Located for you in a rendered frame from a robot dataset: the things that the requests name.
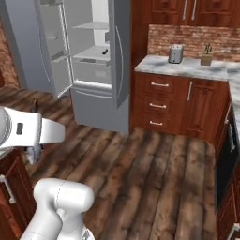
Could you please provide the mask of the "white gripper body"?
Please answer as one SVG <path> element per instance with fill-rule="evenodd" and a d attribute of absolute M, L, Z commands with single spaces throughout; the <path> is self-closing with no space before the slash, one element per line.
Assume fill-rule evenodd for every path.
<path fill-rule="evenodd" d="M 53 120 L 43 118 L 40 143 L 61 143 L 66 137 L 66 127 Z"/>

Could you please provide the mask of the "clear fridge crisper drawer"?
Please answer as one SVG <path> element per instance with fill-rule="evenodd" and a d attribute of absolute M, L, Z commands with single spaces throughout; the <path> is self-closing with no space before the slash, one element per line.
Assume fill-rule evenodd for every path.
<path fill-rule="evenodd" d="M 111 84 L 111 67 L 103 64 L 74 62 L 73 72 L 79 81 Z"/>

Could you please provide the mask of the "white fridge rack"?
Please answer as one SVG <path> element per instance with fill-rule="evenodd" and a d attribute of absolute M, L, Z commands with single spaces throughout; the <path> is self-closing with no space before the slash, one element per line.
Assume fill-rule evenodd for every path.
<path fill-rule="evenodd" d="M 107 54 L 103 55 L 102 52 L 106 49 L 108 49 L 108 52 Z M 73 58 L 87 63 L 96 63 L 108 66 L 111 63 L 110 47 L 94 45 L 82 52 L 75 54 Z"/>
<path fill-rule="evenodd" d="M 86 22 L 80 25 L 73 26 L 73 29 L 94 29 L 94 30 L 109 30 L 107 22 Z"/>

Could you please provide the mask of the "grey left fridge door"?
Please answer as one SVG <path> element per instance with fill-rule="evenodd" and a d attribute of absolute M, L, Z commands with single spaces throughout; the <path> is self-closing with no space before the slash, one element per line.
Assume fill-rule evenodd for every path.
<path fill-rule="evenodd" d="M 0 0 L 20 86 L 66 96 L 73 82 L 64 0 Z"/>

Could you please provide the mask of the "grey fridge door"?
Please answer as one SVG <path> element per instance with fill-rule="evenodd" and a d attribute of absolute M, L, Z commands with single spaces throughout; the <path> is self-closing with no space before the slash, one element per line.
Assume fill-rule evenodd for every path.
<path fill-rule="evenodd" d="M 66 96 L 73 82 L 64 0 L 0 0 L 20 86 Z"/>
<path fill-rule="evenodd" d="M 128 97 L 130 0 L 108 0 L 112 96 L 116 108 Z"/>

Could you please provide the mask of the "grey right fridge door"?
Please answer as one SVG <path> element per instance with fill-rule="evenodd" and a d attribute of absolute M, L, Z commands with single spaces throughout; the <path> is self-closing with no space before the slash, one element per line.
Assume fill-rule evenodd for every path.
<path fill-rule="evenodd" d="M 128 97 L 130 0 L 108 0 L 112 96 L 116 108 Z"/>

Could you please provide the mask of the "grey fridge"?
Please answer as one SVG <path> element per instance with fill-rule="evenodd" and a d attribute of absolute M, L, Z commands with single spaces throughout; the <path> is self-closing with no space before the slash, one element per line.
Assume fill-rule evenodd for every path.
<path fill-rule="evenodd" d="M 94 45 L 110 47 L 110 30 L 73 29 L 73 26 L 89 22 L 109 23 L 108 0 L 64 0 L 67 39 L 72 66 L 73 82 L 71 88 L 81 88 L 93 92 L 107 92 L 112 96 L 112 84 L 85 82 L 75 78 L 73 63 L 82 62 L 73 56 Z"/>

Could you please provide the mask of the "grey freezer drawer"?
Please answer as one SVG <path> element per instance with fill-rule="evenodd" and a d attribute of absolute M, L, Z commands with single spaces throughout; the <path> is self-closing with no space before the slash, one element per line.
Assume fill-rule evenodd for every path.
<path fill-rule="evenodd" d="M 128 99 L 119 108 L 107 92 L 70 89 L 75 121 L 80 125 L 128 134 Z"/>

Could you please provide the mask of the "wooden cupboard door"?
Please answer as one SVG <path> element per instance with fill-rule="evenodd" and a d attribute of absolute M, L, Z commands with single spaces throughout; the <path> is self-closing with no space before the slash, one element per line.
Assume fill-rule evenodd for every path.
<path fill-rule="evenodd" d="M 10 149 L 0 155 L 1 174 L 6 177 L 16 203 L 9 203 L 6 186 L 0 182 L 0 240 L 19 240 L 36 210 L 33 188 L 20 150 Z"/>

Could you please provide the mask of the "tall wooden side panel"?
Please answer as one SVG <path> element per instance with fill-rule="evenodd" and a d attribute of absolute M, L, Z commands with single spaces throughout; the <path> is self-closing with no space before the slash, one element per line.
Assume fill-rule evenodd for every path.
<path fill-rule="evenodd" d="M 148 25 L 143 22 L 144 0 L 130 0 L 129 131 L 133 129 L 134 68 L 147 54 Z"/>

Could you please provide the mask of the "silver toaster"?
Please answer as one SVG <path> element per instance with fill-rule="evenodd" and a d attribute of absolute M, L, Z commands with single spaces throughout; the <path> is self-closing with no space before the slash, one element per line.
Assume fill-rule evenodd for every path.
<path fill-rule="evenodd" d="M 180 64 L 183 60 L 184 46 L 182 44 L 173 44 L 169 49 L 169 62 Z"/>

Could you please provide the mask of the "wooden base cupboards with drawers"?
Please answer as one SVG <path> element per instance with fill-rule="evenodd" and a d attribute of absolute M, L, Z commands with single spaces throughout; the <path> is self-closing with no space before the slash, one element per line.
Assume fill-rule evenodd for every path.
<path fill-rule="evenodd" d="M 223 81 L 137 72 L 132 125 L 214 143 L 227 97 Z"/>

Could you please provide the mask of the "wooden knife block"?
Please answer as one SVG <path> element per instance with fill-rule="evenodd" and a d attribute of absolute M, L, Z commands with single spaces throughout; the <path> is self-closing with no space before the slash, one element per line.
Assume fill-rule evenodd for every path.
<path fill-rule="evenodd" d="M 213 59 L 213 49 L 210 43 L 206 44 L 201 56 L 201 65 L 210 66 Z"/>

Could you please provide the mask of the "black built-in appliance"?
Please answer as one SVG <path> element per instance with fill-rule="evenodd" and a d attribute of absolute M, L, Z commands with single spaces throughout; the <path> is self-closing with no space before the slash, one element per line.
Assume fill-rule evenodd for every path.
<path fill-rule="evenodd" d="M 224 197 L 227 185 L 233 174 L 233 170 L 240 155 L 240 146 L 238 139 L 237 126 L 235 122 L 234 113 L 231 113 L 227 123 L 227 131 L 223 139 L 218 158 L 216 169 L 216 200 L 217 207 Z"/>

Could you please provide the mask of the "wooden corner base cupboard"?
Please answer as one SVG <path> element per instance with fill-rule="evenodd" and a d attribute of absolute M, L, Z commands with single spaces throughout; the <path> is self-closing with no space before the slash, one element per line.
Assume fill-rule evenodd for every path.
<path fill-rule="evenodd" d="M 240 178 L 235 174 L 217 212 L 217 240 L 240 240 Z"/>

